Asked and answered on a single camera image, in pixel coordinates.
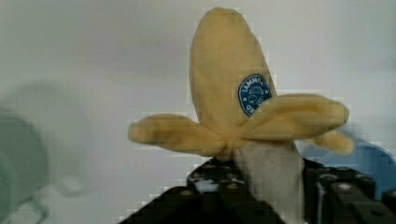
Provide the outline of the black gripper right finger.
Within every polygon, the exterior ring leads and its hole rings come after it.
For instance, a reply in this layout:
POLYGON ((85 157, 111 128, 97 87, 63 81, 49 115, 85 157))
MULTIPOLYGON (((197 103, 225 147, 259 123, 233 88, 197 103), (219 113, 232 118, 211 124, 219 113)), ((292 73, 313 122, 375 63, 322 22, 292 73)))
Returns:
POLYGON ((396 224, 395 189, 375 197, 375 180, 348 167, 304 159, 307 224, 396 224))

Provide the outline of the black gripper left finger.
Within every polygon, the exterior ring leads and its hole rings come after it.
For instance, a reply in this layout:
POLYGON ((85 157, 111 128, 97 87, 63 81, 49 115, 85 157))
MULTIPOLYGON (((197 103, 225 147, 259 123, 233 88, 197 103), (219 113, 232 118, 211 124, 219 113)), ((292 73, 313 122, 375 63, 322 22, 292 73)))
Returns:
POLYGON ((211 159, 119 224, 285 224, 231 161, 211 159))

